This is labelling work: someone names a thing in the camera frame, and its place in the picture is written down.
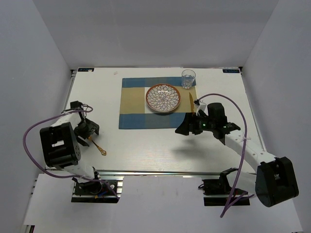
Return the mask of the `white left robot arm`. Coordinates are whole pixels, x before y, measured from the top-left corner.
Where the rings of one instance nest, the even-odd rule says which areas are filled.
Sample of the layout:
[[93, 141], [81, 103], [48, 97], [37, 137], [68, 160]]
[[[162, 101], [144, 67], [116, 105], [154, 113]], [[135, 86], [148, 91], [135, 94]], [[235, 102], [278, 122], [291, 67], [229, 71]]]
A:
[[98, 135], [100, 126], [86, 117], [85, 104], [70, 103], [54, 124], [40, 130], [40, 139], [46, 166], [65, 170], [79, 178], [88, 178], [86, 188], [93, 194], [102, 190], [103, 182], [98, 179], [96, 169], [81, 160], [80, 146], [93, 134]]

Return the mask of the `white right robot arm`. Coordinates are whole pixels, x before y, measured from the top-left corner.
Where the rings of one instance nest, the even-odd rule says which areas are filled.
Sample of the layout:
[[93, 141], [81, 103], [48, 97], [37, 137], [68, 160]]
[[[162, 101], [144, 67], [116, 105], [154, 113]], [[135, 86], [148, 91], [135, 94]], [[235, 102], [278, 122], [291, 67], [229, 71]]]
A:
[[298, 196], [291, 160], [278, 158], [246, 139], [238, 125], [227, 121], [221, 103], [199, 105], [196, 113], [186, 113], [175, 133], [198, 135], [204, 131], [212, 132], [216, 139], [234, 150], [255, 170], [256, 177], [252, 180], [255, 194], [264, 206], [272, 207]]

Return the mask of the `clear drinking glass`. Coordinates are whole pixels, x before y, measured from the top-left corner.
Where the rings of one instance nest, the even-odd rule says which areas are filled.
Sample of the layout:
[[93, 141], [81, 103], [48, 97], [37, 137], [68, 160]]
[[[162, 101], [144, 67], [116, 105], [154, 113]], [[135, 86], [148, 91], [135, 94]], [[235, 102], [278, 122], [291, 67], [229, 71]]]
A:
[[195, 81], [196, 73], [193, 70], [186, 69], [182, 72], [182, 86], [186, 89], [192, 87], [193, 82]]

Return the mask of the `blue yellow striped cloth placemat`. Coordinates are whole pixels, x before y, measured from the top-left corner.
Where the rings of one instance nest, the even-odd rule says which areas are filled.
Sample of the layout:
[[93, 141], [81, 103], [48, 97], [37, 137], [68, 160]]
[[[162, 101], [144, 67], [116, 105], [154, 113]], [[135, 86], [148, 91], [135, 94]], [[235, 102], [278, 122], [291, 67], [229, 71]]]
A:
[[[186, 112], [190, 112], [190, 96], [197, 99], [196, 82], [185, 89], [181, 77], [123, 78], [121, 86], [121, 103], [119, 129], [168, 129], [177, 128]], [[156, 84], [169, 84], [180, 93], [179, 106], [172, 112], [159, 113], [152, 110], [146, 102], [148, 90]]]

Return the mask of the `gold fork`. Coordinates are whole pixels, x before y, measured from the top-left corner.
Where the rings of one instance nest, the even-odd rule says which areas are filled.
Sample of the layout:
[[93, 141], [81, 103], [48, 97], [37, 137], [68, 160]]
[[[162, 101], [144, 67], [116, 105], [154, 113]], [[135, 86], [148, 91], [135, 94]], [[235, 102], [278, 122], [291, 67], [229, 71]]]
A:
[[101, 148], [98, 144], [96, 144], [91, 136], [88, 137], [88, 140], [91, 141], [95, 145], [95, 147], [98, 149], [98, 151], [101, 153], [102, 156], [106, 156], [107, 155], [107, 152], [103, 148]]

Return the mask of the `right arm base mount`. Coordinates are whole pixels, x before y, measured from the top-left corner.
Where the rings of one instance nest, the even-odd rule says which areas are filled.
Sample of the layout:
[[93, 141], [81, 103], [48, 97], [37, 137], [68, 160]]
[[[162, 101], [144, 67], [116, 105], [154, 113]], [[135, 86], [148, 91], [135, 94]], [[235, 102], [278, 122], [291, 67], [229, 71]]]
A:
[[[202, 184], [198, 186], [198, 189], [203, 191], [205, 207], [224, 207], [231, 191], [231, 187], [225, 187], [224, 183], [220, 182], [219, 179], [202, 180]], [[231, 201], [234, 201], [243, 192], [243, 190], [235, 189]], [[241, 200], [234, 203], [234, 206], [249, 206], [250, 201], [247, 197], [248, 193], [246, 193]]]

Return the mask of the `gold knife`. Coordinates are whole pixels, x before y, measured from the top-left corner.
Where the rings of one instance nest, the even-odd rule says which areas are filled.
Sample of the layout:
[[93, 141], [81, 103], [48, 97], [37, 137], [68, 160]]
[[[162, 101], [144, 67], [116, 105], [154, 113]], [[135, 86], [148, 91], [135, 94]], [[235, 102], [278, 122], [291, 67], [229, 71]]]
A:
[[193, 97], [192, 97], [191, 93], [189, 93], [189, 99], [190, 99], [190, 110], [194, 114], [195, 113], [195, 110], [194, 110], [194, 100], [193, 100]]

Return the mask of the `floral patterned ceramic plate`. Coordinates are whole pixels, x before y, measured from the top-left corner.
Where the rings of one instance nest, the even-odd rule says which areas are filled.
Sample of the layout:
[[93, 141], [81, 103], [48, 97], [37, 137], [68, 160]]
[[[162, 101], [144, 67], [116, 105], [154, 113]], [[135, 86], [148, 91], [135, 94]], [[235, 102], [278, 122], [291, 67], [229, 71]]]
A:
[[169, 113], [179, 106], [181, 97], [174, 86], [160, 83], [147, 90], [145, 100], [152, 110], [159, 113]]

